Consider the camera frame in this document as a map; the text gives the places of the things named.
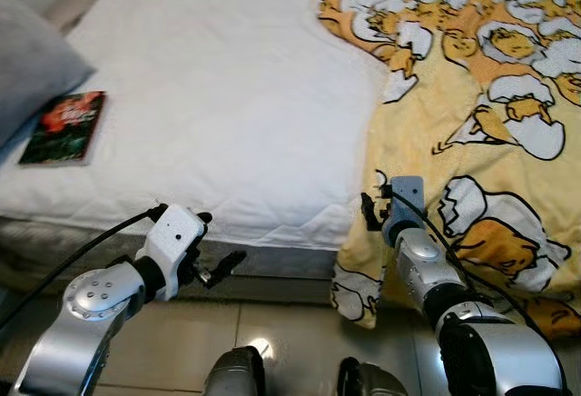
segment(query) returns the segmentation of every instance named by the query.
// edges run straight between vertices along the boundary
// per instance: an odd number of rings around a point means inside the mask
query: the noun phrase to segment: mattress
[[[210,242],[337,250],[359,209],[385,69],[313,0],[98,0],[68,35],[105,90],[87,166],[0,167],[0,216],[101,231],[155,206],[214,216]],[[127,233],[143,235],[142,222]]]

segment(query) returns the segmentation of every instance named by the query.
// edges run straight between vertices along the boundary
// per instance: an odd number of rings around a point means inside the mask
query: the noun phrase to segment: book
[[[105,92],[69,94],[48,105],[20,159],[21,165],[85,165],[103,113]]]

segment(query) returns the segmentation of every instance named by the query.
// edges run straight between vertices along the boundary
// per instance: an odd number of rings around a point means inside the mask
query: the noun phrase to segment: white mattress cover
[[[0,168],[0,215],[105,229],[157,204],[209,239],[338,249],[384,79],[313,0],[98,0],[69,40],[110,95],[88,166]],[[130,233],[145,233],[147,222]]]

